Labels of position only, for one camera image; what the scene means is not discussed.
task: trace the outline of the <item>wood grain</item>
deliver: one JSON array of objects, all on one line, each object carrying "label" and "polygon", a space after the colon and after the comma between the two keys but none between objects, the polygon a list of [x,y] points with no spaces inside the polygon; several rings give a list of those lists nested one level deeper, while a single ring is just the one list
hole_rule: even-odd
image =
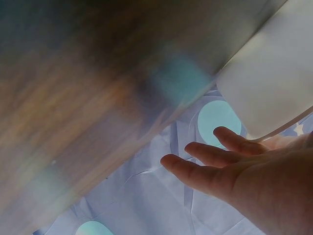
[{"label": "wood grain", "polygon": [[156,71],[188,58],[196,99],[283,3],[0,1],[1,234],[51,221],[183,112]]}]

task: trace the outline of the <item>human hand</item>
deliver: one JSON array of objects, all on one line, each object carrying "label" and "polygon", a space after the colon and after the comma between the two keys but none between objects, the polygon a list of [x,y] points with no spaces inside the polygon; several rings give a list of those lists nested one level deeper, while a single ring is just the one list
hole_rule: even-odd
[{"label": "human hand", "polygon": [[268,235],[313,234],[313,134],[253,143],[219,127],[229,151],[190,143],[206,166],[170,154],[162,165],[183,183],[235,207]]}]

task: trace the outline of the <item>crumpled fabric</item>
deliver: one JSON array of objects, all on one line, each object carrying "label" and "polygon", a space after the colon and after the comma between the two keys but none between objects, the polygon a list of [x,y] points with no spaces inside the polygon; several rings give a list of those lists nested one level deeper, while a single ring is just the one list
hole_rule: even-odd
[{"label": "crumpled fabric", "polygon": [[[201,108],[213,100],[223,100],[216,88],[108,179],[34,235],[74,235],[88,221],[102,223],[114,235],[263,235],[236,209],[185,186],[160,164],[161,157],[169,153],[201,164],[184,152],[184,147],[191,141],[203,142],[196,117]],[[299,129],[304,133],[312,131],[313,115],[282,135],[297,136]],[[241,135],[246,136],[244,128]]]}]

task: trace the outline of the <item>teal circle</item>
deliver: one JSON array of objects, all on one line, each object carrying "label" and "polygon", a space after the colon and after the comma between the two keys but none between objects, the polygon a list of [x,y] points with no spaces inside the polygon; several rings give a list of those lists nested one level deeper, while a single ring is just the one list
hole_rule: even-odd
[{"label": "teal circle", "polygon": [[75,235],[113,235],[113,233],[103,224],[89,221],[82,224]]},{"label": "teal circle", "polygon": [[229,104],[222,100],[215,100],[203,106],[198,116],[198,130],[206,144],[223,147],[213,135],[215,128],[227,127],[236,134],[241,133],[241,122]]}]

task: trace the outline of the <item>white star pattern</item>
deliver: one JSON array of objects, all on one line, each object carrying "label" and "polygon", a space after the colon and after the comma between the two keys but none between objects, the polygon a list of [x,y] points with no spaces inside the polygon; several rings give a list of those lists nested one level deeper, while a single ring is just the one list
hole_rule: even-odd
[{"label": "white star pattern", "polygon": [[296,126],[296,128],[294,128],[294,131],[297,133],[298,136],[303,135],[303,134],[304,134],[304,133],[303,133],[303,124],[300,125],[300,124],[297,122],[296,125],[297,125],[297,126]]}]

